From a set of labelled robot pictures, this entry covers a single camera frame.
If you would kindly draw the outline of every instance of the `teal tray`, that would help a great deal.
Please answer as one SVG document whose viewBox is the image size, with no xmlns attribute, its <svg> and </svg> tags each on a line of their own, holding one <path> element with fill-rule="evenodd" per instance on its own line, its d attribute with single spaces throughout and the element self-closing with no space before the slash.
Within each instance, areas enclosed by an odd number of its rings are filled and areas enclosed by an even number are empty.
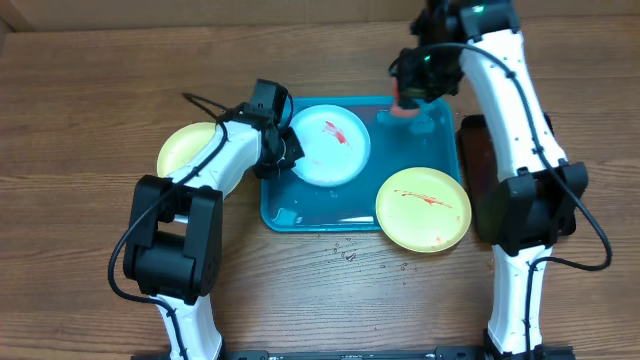
<svg viewBox="0 0 640 360">
<path fill-rule="evenodd" d="M 443 100 L 421 103 L 419 116 L 403 119 L 388 111 L 392 101 L 390 96 L 296 98 L 294 115 L 320 104 L 342 106 L 358 115 L 369 132 L 371 153 L 362 172 L 337 187 L 308 184 L 291 170 L 262 180 L 260 213 L 267 226 L 278 232 L 380 230 L 376 196 L 391 175 L 428 167 L 460 182 L 449 106 Z"/>
</svg>

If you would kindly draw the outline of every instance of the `wooden table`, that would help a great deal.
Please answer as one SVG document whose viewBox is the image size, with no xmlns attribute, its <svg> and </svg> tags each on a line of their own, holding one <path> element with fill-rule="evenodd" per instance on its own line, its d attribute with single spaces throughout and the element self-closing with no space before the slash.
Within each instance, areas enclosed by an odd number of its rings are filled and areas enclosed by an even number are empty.
<svg viewBox="0 0 640 360">
<path fill-rule="evenodd" d="M 543 335 L 580 359 L 640 351 L 639 21 L 524 23 L 541 103 L 570 159 L 587 164 L 585 202 L 615 250 L 606 272 L 548 269 Z M 106 268 L 136 181 L 154 173 L 171 133 L 207 120 L 180 92 L 235 105 L 262 77 L 295 96 L 388 94 L 386 67 L 412 44 L 406 23 L 9 34 L 0 57 L 0 358 L 166 350 L 157 310 L 116 297 Z M 479 112 L 466 82 L 447 101 L 456 126 Z M 247 176 L 225 203 L 232 244 L 213 298 L 230 349 L 481 342 L 492 255 L 471 232 L 443 256 L 404 251 L 379 233 L 277 234 L 260 219 L 258 185 Z M 603 258 L 582 218 L 556 254 Z"/>
</svg>

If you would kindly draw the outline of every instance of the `black cable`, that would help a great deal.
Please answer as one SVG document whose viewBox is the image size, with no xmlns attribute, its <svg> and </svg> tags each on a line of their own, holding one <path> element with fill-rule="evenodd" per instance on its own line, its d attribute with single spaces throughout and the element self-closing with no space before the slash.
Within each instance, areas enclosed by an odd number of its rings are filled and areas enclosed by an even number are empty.
<svg viewBox="0 0 640 360">
<path fill-rule="evenodd" d="M 187 94 L 187 93 L 182 94 L 182 96 L 187 101 L 196 105 L 197 107 L 202 109 L 204 112 L 209 114 L 209 116 L 211 116 L 214 119 L 217 119 L 218 117 L 210 109 L 198 103 L 196 100 L 206 102 L 208 104 L 217 106 L 224 111 L 227 111 L 226 107 L 220 104 L 217 104 L 211 100 L 205 99 L 203 97 L 193 95 L 193 94 Z M 220 151 L 224 147 L 224 144 L 229 140 L 229 134 L 227 132 L 227 127 L 224 125 L 224 123 L 221 122 L 218 125 L 220 126 L 220 128 L 222 128 L 222 141 L 220 142 L 220 144 L 218 144 L 218 146 L 213 150 L 213 152 L 211 152 L 211 154 L 209 154 L 200 164 L 194 167 L 193 170 L 191 170 L 191 172 L 187 174 L 187 176 L 185 176 L 182 180 L 175 183 L 169 190 L 167 190 L 164 194 L 162 194 L 159 198 L 157 198 L 147 208 L 147 210 L 145 210 L 142 213 L 142 215 L 140 215 L 140 217 L 138 217 L 136 221 L 134 221 L 133 224 L 129 226 L 127 231 L 125 231 L 122 237 L 120 238 L 120 241 L 118 241 L 118 244 L 116 245 L 116 247 L 113 249 L 113 253 L 111 254 L 111 258 L 109 259 L 109 267 L 107 269 L 107 278 L 109 279 L 109 285 L 111 286 L 111 289 L 116 295 L 130 301 L 135 301 L 135 302 L 144 303 L 144 304 L 154 304 L 164 308 L 167 311 L 166 316 L 171 317 L 171 322 L 173 323 L 173 329 L 175 331 L 176 340 L 178 341 L 178 347 L 180 348 L 180 355 L 184 358 L 184 360 L 189 360 L 189 357 L 187 356 L 187 349 L 184 347 L 184 343 L 182 341 L 180 326 L 178 325 L 178 318 L 176 317 L 175 310 L 172 309 L 168 303 L 162 300 L 131 295 L 122 291 L 122 289 L 118 287 L 118 284 L 116 283 L 116 279 L 115 279 L 116 260 L 118 259 L 118 255 L 120 254 L 120 251 L 124 247 L 124 244 L 126 244 L 129 236 L 131 236 L 131 233 L 133 232 L 133 230 L 149 215 L 149 213 L 151 213 L 153 209 L 155 209 L 160 203 L 162 203 L 165 199 L 167 199 L 167 197 L 173 194 L 182 185 L 186 184 L 189 180 L 191 180 L 194 176 L 196 176 L 205 166 L 207 166 L 209 162 L 211 162 L 211 160 L 213 160 L 213 158 L 216 157 L 216 155 L 218 155 L 218 153 L 220 153 Z"/>
<path fill-rule="evenodd" d="M 287 121 L 285 121 L 283 124 L 280 124 L 279 132 L 281 134 L 282 132 L 287 130 L 287 128 L 289 128 L 289 125 L 291 125 L 291 119 L 293 119 L 293 96 L 291 96 L 290 93 L 287 93 L 287 98 L 289 98 L 289 106 L 291 107 L 291 112 L 289 113 Z"/>
<path fill-rule="evenodd" d="M 442 48 L 449 48 L 449 49 L 458 48 L 458 49 L 463 49 L 463 50 L 469 50 L 469 51 L 476 52 L 476 53 L 481 54 L 484 57 L 488 58 L 494 64 L 496 64 L 497 66 L 502 68 L 502 70 L 504 70 L 505 74 L 507 75 L 507 78 L 509 78 L 513 82 L 513 85 L 516 87 L 516 90 L 518 91 L 518 94 L 520 95 L 520 99 L 522 100 L 522 105 L 524 107 L 525 114 L 527 115 L 527 122 L 529 123 L 529 129 L 531 130 L 531 136 L 532 136 L 533 144 L 535 145 L 535 151 L 538 154 L 538 157 L 540 157 L 540 161 L 545 166 L 545 168 L 547 168 L 547 170 L 551 174 L 551 177 L 553 178 L 553 180 L 558 184 L 558 186 L 560 186 L 560 188 L 562 188 L 562 191 L 564 191 L 565 194 L 567 194 L 567 196 L 569 196 L 569 198 L 571 199 L 571 201 L 573 201 L 575 206 L 578 209 L 580 209 L 580 212 L 582 212 L 582 214 L 587 219 L 589 224 L 591 224 L 591 226 L 593 227 L 595 232 L 600 237 L 600 240 L 602 241 L 602 245 L 604 246 L 604 249 L 605 249 L 605 252 L 606 252 L 606 258 L 605 258 L 604 262 L 602 264 L 600 264 L 600 265 L 584 265 L 584 264 L 580 264 L 580 263 L 577 263 L 577 262 L 573 262 L 573 261 L 570 261 L 570 260 L 566 260 L 566 259 L 562 259 L 562 258 L 558 258 L 558 257 L 554 257 L 554 256 L 546 256 L 546 257 L 542 257 L 542 258 L 536 259 L 535 261 L 533 261 L 529 265 L 529 275 L 528 275 L 528 278 L 527 278 L 527 295 L 526 295 L 526 300 L 525 300 L 525 316 L 524 316 L 525 318 L 524 318 L 524 323 L 525 323 L 525 342 L 526 342 L 525 351 L 527 353 L 527 359 L 531 360 L 532 349 L 531 349 L 531 334 L 530 334 L 530 329 L 529 329 L 531 327 L 531 324 L 529 322 L 529 316 L 530 316 L 530 313 L 531 313 L 531 292 L 532 292 L 532 288 L 533 288 L 533 274 L 537 270 L 536 266 L 538 264 L 544 262 L 544 261 L 549 261 L 549 262 L 555 262 L 555 263 L 558 263 L 558 264 L 566 265 L 566 266 L 569 266 L 569 267 L 572 267 L 572 268 L 575 268 L 575 269 L 579 269 L 579 270 L 602 271 L 602 270 L 608 268 L 609 265 L 611 265 L 611 261 L 612 261 L 612 258 L 613 258 L 613 250 L 611 249 L 611 244 L 609 243 L 609 239 L 607 238 L 607 235 L 605 234 L 605 232 L 602 229 L 602 227 L 600 227 L 600 224 L 598 224 L 598 221 L 593 217 L 593 215 L 591 215 L 589 210 L 584 206 L 584 204 L 580 201 L 580 199 L 578 199 L 578 197 L 573 193 L 573 191 L 571 191 L 569 186 L 567 186 L 567 184 L 564 182 L 564 180 L 562 180 L 560 175 L 558 175 L 558 173 L 555 171 L 553 166 L 551 166 L 551 164 L 547 160 L 547 157 L 544 155 L 544 148 L 540 144 L 540 139 L 538 138 L 538 133 L 536 131 L 535 124 L 533 122 L 533 115 L 531 114 L 531 108 L 529 107 L 529 102 L 527 101 L 527 96 L 524 93 L 524 89 L 522 88 L 522 84 L 520 84 L 520 81 L 518 81 L 518 79 L 516 78 L 516 73 L 514 71 L 512 71 L 504 62 L 502 62 L 502 60 L 498 59 L 493 54 L 489 53 L 486 50 L 483 50 L 481 48 L 478 48 L 476 46 L 469 45 L 469 44 L 440 43 L 440 44 L 421 46 L 418 49 L 421 49 L 422 51 L 425 51 L 425 52 L 429 53 L 432 50 L 437 50 L 437 49 L 442 49 Z M 390 66 L 390 69 L 393 66 L 395 66 L 395 64 L 397 64 L 398 61 L 400 61 L 400 60 L 401 60 L 400 57 L 398 57 L 396 60 L 394 60 L 394 62 Z"/>
</svg>

